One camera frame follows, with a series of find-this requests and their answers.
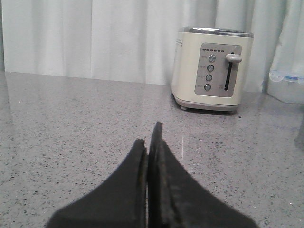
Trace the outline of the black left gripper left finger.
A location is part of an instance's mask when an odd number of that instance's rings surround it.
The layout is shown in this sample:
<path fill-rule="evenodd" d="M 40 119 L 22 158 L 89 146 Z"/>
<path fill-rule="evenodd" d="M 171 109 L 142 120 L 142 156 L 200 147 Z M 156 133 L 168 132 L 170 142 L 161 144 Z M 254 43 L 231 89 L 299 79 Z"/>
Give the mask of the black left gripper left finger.
<path fill-rule="evenodd" d="M 56 211 L 48 228 L 144 228 L 148 157 L 134 142 L 119 167 L 96 189 Z"/>

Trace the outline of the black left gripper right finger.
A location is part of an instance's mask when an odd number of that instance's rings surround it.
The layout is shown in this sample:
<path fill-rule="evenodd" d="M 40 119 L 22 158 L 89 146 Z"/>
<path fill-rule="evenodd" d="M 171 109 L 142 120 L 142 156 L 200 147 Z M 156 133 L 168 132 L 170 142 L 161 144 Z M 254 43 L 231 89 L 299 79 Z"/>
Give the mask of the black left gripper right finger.
<path fill-rule="evenodd" d="M 250 217 L 204 189 L 183 168 L 162 138 L 157 122 L 148 162 L 150 228 L 256 228 Z"/>

